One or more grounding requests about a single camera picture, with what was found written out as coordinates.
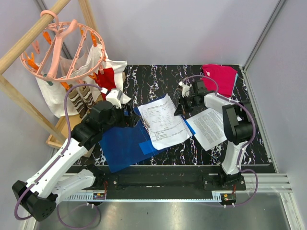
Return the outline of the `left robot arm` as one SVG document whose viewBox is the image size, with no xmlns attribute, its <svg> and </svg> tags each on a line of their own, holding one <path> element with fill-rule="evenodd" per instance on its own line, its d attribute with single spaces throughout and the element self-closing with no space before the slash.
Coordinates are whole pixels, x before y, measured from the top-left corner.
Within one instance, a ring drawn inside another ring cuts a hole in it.
<svg viewBox="0 0 307 230">
<path fill-rule="evenodd" d="M 87 166 L 79 173 L 60 182 L 62 175 L 86 154 L 114 127 L 132 128 L 140 120 L 131 103 L 117 108 L 111 102 L 99 101 L 81 123 L 77 124 L 58 152 L 27 181 L 16 181 L 12 191 L 17 199 L 14 215 L 18 220 L 18 207 L 22 206 L 37 221 L 48 218 L 59 203 L 84 189 L 100 189 L 103 173 L 95 166 Z"/>
</svg>

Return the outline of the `metal folder clip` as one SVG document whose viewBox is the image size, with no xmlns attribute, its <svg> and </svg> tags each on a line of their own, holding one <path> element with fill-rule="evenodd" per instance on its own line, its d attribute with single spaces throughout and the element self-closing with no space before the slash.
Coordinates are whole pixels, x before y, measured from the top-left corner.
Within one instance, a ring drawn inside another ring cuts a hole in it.
<svg viewBox="0 0 307 230">
<path fill-rule="evenodd" d="M 148 124 L 148 122 L 144 118 L 142 119 L 142 124 L 143 124 L 143 127 L 145 128 L 146 132 L 149 134 L 150 125 Z"/>
</svg>

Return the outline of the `blue plastic folder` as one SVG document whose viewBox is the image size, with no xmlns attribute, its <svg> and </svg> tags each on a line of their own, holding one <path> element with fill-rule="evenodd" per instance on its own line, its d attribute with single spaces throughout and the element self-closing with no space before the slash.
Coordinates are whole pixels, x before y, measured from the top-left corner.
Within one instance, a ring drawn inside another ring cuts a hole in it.
<svg viewBox="0 0 307 230">
<path fill-rule="evenodd" d="M 153 147 L 142 120 L 135 127 L 113 127 L 99 142 L 112 173 L 151 158 L 167 150 Z"/>
</svg>

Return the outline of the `white paper files stack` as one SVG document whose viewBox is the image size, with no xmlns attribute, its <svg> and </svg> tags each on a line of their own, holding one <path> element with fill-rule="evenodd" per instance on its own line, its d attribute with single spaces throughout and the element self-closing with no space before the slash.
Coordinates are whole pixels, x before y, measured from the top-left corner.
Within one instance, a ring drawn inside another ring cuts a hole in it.
<svg viewBox="0 0 307 230">
<path fill-rule="evenodd" d="M 223 116 L 211 108 L 184 120 L 174 116 L 175 105 L 166 94 L 161 99 L 140 105 L 138 110 L 150 125 L 149 137 L 157 150 L 180 144 L 192 136 L 205 150 L 226 141 Z"/>
</svg>

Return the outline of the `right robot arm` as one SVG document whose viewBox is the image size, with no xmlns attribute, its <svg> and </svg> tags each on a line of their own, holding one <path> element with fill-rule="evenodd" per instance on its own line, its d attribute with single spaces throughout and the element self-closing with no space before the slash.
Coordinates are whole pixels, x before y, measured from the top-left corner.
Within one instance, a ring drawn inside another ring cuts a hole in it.
<svg viewBox="0 0 307 230">
<path fill-rule="evenodd" d="M 174 115 L 190 113 L 198 107 L 205 107 L 219 112 L 223 116 L 224 134 L 228 141 L 224 161 L 218 173 L 218 185 L 228 190 L 240 181 L 241 162 L 247 146 L 253 141 L 258 127 L 252 105 L 249 101 L 234 101 L 206 88 L 203 80 L 186 85 L 179 82 L 182 95 Z"/>
</svg>

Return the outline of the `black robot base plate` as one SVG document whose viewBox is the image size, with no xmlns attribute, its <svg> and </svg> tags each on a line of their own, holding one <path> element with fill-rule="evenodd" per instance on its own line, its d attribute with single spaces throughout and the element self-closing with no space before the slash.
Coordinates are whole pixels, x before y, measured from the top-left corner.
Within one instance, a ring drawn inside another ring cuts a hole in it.
<svg viewBox="0 0 307 230">
<path fill-rule="evenodd" d="M 93 202 L 219 202 L 222 193 L 246 190 L 244 177 L 233 187 L 218 182 L 219 166 L 130 166 L 112 173 L 107 166 L 100 185 L 79 189 L 67 201 Z"/>
</svg>

